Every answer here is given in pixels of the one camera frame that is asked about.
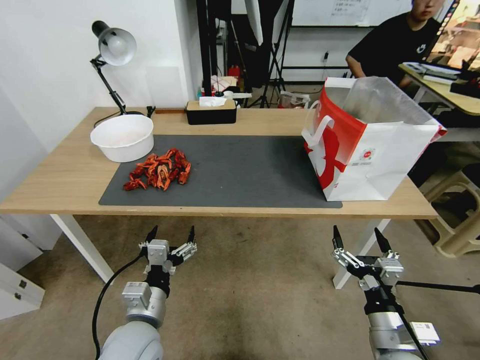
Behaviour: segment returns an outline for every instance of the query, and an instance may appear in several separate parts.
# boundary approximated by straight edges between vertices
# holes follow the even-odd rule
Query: paper bag
[[[316,106],[301,134],[328,201],[388,200],[426,147],[447,133],[384,77],[329,77]]]

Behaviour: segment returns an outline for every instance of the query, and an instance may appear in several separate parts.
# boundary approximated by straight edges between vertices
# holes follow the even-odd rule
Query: desk
[[[0,213],[50,214],[73,245],[106,282],[113,274],[73,215],[155,215],[212,217],[348,217],[375,219],[368,225],[353,254],[364,255],[375,243],[374,227],[383,230],[390,219],[434,219],[437,215],[406,177],[388,201],[344,202],[342,208],[103,206],[99,199],[118,164],[109,161],[90,142],[96,120],[115,111],[95,108],[0,204]],[[154,134],[165,135],[284,135],[298,136],[304,126],[303,109],[239,109],[235,124],[187,123],[185,114],[154,114]],[[338,289],[350,275],[335,276]]]
[[[441,103],[446,104],[452,109],[459,109],[468,115],[480,116],[480,99],[470,96],[450,92],[450,85],[439,82],[424,80],[420,74],[413,71],[408,66],[400,64],[398,66],[415,84],[419,85],[413,100],[419,103],[424,97],[425,93],[431,94]],[[480,140],[480,119],[478,127],[449,127],[445,136],[442,136],[438,141],[441,142],[474,142]]]
[[[420,89],[413,98],[416,103],[419,103],[424,94],[429,92],[452,109],[457,108],[466,114],[480,116],[480,99],[450,92],[450,85],[424,80],[420,74],[404,64],[400,64],[398,67],[412,79],[415,84],[420,86]]]

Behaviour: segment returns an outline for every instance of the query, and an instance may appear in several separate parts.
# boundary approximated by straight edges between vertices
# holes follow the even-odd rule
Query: table leg
[[[106,283],[114,274],[105,259],[100,255],[97,248],[90,241],[87,234],[82,230],[79,223],[72,215],[50,214],[53,221],[70,239],[76,249],[82,254],[85,260],[91,265],[101,279]]]
[[[426,92],[427,92],[427,89],[424,86],[420,86],[415,96],[413,97],[413,101],[418,104],[420,100],[422,100]]]
[[[390,219],[370,221],[360,239],[355,244],[355,248],[348,248],[347,250],[353,255],[367,255],[370,248],[377,242],[374,229],[378,228],[378,230],[383,231],[389,222]],[[350,273],[347,272],[347,269],[345,269],[343,266],[339,266],[339,270],[333,278],[333,285],[335,286],[335,289],[343,288],[349,278]]]

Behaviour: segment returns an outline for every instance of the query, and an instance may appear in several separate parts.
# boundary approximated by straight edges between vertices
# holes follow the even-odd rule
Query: stool
[[[480,251],[480,163],[465,166],[461,171],[456,172],[444,181],[440,182],[432,190],[425,194],[426,199],[432,203],[444,194],[449,188],[458,186],[465,191],[459,193],[460,202],[465,200],[464,194],[470,194],[474,204],[469,206],[474,210],[467,210],[462,222],[455,228],[450,227],[440,216],[434,220],[428,220],[438,231],[439,240],[435,248],[444,256],[456,258],[472,251]],[[447,206],[458,206],[458,201],[447,201]]]

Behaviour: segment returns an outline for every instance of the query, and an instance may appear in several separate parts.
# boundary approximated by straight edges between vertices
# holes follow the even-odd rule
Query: white bowl
[[[147,155],[154,147],[154,123],[143,115],[120,115],[105,120],[90,133],[90,140],[117,163]]]

